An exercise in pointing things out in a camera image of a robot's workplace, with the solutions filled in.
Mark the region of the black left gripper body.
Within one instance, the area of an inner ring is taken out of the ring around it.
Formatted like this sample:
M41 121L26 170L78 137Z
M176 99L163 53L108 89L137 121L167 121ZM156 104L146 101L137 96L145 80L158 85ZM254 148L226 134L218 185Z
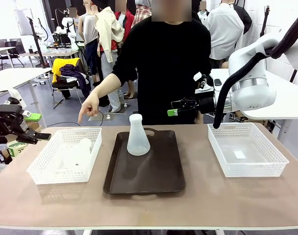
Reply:
M7 143L7 135L25 133L24 110L18 104L0 104L0 144Z

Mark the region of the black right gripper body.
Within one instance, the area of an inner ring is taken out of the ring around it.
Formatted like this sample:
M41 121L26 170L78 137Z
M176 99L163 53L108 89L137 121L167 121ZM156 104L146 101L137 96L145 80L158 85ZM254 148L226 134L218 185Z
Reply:
M199 99L197 110L201 114L214 113L216 111L215 99L213 97Z

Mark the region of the person's right hand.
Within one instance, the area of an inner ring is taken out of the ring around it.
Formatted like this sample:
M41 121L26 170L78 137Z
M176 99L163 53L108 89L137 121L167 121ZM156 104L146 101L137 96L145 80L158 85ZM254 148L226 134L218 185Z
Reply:
M92 91L86 100L82 103L78 114L78 123L81 123L84 115L94 117L98 114L99 98L95 91Z

